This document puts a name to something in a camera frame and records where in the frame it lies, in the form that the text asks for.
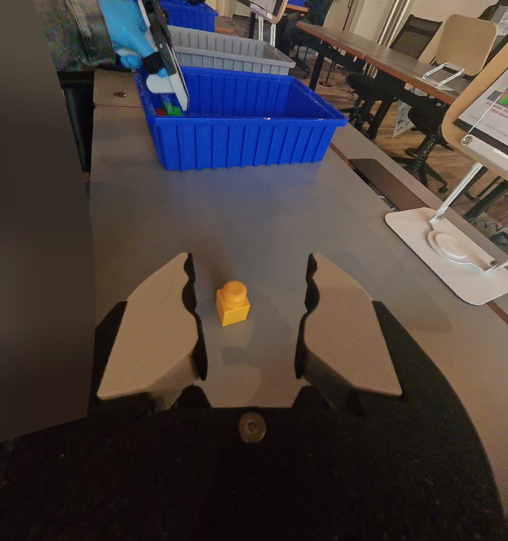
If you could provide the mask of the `long brown table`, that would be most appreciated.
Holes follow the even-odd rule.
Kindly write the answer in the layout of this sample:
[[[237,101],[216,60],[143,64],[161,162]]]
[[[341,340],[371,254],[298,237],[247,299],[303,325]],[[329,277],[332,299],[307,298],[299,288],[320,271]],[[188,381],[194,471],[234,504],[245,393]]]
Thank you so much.
[[[322,43],[315,66],[311,72],[309,83],[311,90],[316,90],[323,62],[326,57],[331,55],[330,46],[364,60],[366,64],[391,75],[413,88],[420,89],[446,104],[452,104],[471,83],[463,76],[459,76],[447,83],[446,88],[443,88],[440,85],[430,83],[426,79],[421,78],[422,75],[432,68],[427,63],[408,57],[348,31],[337,32],[322,26],[303,22],[299,22],[297,27],[317,38]]]

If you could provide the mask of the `printed instruction sheet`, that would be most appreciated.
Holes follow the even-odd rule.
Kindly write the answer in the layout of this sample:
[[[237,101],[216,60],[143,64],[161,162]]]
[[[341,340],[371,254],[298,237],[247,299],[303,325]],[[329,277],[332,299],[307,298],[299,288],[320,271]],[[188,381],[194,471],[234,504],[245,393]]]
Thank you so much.
[[[508,156],[508,68],[453,124],[474,142]]]

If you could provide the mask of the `orange single-stud mega block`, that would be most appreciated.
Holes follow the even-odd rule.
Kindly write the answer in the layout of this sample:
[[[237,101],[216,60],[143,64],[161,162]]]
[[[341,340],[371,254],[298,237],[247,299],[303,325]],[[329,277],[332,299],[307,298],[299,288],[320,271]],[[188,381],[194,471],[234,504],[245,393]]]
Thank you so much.
[[[240,281],[229,281],[216,292],[216,308],[222,326],[246,320],[250,302],[246,286]]]

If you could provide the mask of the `white printed paper sheet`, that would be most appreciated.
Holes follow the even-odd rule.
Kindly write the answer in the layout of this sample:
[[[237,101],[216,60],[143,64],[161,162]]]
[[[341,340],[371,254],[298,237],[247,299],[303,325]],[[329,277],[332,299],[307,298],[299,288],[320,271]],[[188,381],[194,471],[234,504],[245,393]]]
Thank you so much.
[[[410,119],[409,114],[412,110],[412,106],[398,100],[397,112],[395,118],[395,127],[393,131],[393,138],[400,136],[401,134],[415,128],[415,124]]]

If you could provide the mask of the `blue ribbed plastic bin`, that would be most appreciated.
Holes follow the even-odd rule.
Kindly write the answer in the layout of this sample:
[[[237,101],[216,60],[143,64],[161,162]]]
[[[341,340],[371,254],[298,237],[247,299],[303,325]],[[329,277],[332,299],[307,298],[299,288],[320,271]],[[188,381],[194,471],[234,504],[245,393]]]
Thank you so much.
[[[217,12],[206,3],[192,5],[188,1],[159,1],[159,5],[167,17],[168,26],[215,31]]]
[[[321,161],[347,117],[297,78],[183,67],[190,95],[181,116],[162,116],[174,94],[150,92],[135,71],[158,161],[168,171],[288,165]]]

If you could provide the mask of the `person's grey sweater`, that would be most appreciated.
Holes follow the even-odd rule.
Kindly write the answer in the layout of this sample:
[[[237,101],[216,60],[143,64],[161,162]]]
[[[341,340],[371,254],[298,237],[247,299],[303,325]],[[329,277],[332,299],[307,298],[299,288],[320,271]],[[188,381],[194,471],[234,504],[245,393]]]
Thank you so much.
[[[58,72],[115,63],[99,1],[34,1]]]

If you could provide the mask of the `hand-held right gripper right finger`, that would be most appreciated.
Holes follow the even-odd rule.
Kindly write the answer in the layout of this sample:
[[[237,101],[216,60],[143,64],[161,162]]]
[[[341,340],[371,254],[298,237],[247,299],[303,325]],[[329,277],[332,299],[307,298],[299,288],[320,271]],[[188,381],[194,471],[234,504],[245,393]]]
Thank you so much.
[[[296,378],[332,408],[361,396],[400,399],[399,382],[374,301],[351,275],[321,253],[306,267],[305,313],[296,344]]]

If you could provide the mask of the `clear acrylic sign holder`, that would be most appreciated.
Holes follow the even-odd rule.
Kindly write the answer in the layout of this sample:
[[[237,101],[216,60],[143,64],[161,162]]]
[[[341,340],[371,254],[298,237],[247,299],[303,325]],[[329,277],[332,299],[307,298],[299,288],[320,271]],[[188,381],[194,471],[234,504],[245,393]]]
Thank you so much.
[[[444,62],[423,74],[420,80],[440,90],[453,91],[453,81],[464,75],[464,68]]]

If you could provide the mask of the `black mesh back chair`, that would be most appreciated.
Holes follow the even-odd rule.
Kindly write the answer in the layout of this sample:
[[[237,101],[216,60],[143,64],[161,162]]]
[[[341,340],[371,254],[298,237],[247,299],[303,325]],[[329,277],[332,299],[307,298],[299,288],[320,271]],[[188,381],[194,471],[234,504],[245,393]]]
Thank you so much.
[[[419,59],[441,26],[441,21],[409,15],[389,49]]]

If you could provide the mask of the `beige chair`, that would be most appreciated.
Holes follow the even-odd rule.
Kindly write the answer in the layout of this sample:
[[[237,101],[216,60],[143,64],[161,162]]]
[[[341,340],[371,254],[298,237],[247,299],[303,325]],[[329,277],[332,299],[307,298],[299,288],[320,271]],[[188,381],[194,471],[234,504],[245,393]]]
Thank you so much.
[[[443,25],[434,57],[436,67],[424,77],[448,67],[458,74],[478,75],[493,48],[498,33],[496,23],[462,15],[451,15]]]

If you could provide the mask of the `black office chair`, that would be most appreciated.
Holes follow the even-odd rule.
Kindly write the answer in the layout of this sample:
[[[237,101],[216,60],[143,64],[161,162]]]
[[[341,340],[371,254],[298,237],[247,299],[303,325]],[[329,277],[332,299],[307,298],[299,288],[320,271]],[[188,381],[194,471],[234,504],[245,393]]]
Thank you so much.
[[[441,125],[445,115],[445,107],[412,107],[408,113],[409,120],[413,123],[412,130],[419,131],[425,138],[417,148],[407,148],[407,158],[395,158],[395,161],[404,166],[404,170],[412,174],[421,184],[428,187],[428,177],[433,178],[440,184],[438,192],[448,192],[447,181],[440,176],[427,163],[436,146],[441,146],[453,152],[453,148],[447,143],[442,135]]]
[[[355,123],[358,131],[367,122],[369,128],[365,135],[373,141],[395,101],[401,81],[379,70],[375,77],[352,73],[347,77],[346,83],[352,95],[357,94],[358,98],[352,107],[340,111],[349,115],[349,121]]]

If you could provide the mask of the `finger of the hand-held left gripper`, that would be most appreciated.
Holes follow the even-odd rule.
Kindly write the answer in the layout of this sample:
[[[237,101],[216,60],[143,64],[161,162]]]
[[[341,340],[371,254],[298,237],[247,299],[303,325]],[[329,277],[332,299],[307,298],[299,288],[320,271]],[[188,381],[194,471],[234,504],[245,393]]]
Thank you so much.
[[[174,50],[170,46],[163,47],[163,64],[168,74],[169,84],[175,93],[180,107],[187,111],[190,105],[189,91]]]

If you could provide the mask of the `person's left hand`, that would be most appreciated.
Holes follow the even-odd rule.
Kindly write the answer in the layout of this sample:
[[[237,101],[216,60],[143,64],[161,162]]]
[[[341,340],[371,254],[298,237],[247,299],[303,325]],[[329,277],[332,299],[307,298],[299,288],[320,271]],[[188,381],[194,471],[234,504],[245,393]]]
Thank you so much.
[[[139,70],[156,52],[137,1],[99,1],[115,53],[126,69]]]

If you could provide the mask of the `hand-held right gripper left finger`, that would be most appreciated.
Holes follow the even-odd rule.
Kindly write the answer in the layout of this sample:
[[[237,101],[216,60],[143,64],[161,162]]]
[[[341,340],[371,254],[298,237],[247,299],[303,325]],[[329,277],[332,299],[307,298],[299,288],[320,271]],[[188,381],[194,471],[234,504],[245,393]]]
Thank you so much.
[[[157,408],[172,408],[184,389],[206,379],[195,282],[193,255],[179,253],[129,295],[97,391],[100,400],[141,394]]]

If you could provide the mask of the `grey ribbed plastic bin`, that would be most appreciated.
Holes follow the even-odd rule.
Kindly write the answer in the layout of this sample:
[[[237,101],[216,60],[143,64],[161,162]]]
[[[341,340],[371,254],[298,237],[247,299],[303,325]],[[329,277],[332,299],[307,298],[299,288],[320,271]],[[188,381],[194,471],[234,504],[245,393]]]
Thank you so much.
[[[264,41],[179,26],[169,32],[180,66],[285,76],[296,66]]]

